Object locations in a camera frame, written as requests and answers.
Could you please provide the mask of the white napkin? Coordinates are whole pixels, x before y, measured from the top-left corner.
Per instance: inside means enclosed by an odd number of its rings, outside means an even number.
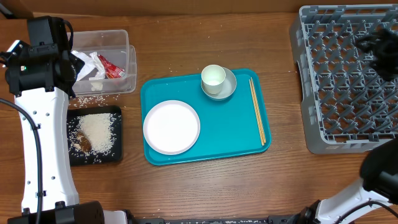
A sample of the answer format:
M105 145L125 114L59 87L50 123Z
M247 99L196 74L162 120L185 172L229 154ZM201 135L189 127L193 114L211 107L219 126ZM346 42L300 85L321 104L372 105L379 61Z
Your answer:
M84 52L72 50L72 54L82 60L85 64L78 72L76 83L73 90L78 95L92 94L103 90L103 83L105 79L105 69L99 54L92 52L87 55Z

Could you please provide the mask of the red snack wrapper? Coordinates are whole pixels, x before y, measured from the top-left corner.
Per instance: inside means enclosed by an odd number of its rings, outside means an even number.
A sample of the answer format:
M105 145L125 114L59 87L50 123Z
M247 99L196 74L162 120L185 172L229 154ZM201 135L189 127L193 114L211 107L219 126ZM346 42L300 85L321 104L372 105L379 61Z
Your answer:
M126 76L123 69L114 65L102 55L98 55L98 58L105 69L105 74L108 79L124 78Z

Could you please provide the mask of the brown food scrap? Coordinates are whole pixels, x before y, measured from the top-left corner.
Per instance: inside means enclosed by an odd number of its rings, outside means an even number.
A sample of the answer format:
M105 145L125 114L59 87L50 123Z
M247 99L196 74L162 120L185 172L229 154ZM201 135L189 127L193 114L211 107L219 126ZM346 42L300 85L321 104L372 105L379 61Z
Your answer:
M91 143L89 139L82 133L78 132L76 134L76 140L78 141L75 143L75 147L83 152L90 152L92 149Z

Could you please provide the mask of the large white plate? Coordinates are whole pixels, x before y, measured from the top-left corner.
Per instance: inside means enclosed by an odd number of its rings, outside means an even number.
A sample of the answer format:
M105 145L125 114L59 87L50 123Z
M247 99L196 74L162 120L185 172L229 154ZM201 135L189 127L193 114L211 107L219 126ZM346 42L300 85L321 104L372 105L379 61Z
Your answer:
M200 135L200 119L187 103L167 100L147 113L143 134L148 145L158 153L177 155L189 150Z

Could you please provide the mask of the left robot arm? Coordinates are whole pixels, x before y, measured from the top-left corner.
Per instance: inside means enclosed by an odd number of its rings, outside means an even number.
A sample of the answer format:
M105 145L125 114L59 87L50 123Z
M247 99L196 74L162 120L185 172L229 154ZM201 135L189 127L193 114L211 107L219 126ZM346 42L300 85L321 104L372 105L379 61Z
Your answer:
M8 223L135 223L127 210L104 210L98 201L80 203L72 178L67 108L84 61L70 46L16 40L1 53L21 118L25 187L22 215Z

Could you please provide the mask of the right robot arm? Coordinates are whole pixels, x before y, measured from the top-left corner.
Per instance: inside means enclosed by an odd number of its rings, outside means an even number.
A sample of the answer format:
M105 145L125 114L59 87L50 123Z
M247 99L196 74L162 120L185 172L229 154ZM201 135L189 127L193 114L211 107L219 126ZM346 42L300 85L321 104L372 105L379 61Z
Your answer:
M302 119L314 154L365 152L359 178L290 223L351 223L397 203L397 32L383 22L290 30Z

